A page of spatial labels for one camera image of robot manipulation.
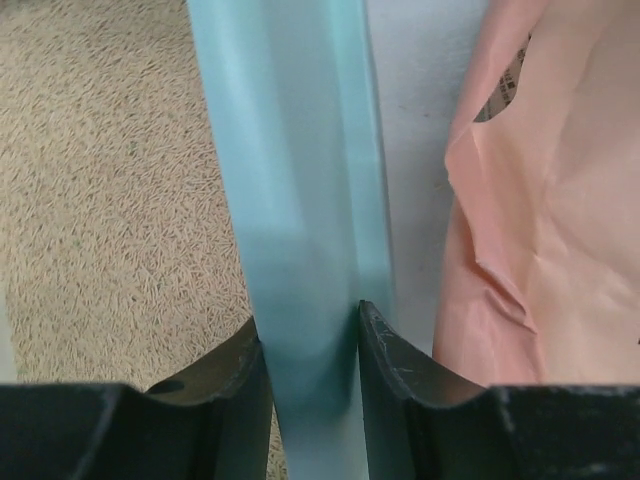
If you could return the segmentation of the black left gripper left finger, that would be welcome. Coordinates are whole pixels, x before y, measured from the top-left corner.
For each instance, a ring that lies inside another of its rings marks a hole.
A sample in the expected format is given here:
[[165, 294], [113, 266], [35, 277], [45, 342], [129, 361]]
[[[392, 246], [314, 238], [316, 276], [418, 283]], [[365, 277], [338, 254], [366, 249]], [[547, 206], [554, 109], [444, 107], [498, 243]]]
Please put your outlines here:
[[4, 384], [4, 479], [263, 479], [272, 392], [255, 323], [142, 392]]

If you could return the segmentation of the teal and beige litter box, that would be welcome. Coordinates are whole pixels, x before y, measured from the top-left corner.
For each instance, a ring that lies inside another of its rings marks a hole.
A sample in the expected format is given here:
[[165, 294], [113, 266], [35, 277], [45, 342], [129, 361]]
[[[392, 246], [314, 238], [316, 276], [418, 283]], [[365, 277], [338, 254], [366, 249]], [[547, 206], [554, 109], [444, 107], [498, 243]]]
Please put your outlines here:
[[289, 476], [365, 479], [357, 310], [395, 307], [366, 7], [188, 10]]

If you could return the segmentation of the pink cat litter bag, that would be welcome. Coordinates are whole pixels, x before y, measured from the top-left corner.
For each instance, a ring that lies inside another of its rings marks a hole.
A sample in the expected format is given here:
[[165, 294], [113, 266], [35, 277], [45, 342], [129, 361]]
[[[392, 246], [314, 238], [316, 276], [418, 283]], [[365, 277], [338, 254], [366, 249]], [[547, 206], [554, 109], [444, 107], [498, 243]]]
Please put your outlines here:
[[480, 385], [639, 381], [639, 5], [494, 1], [452, 122], [433, 356]]

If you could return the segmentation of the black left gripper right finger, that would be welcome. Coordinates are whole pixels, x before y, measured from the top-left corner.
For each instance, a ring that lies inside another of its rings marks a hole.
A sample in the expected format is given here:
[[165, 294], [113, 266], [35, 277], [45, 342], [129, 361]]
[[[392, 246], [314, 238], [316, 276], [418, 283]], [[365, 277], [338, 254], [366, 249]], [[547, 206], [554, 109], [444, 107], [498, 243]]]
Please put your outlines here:
[[358, 313], [370, 478], [638, 478], [638, 387], [483, 388]]

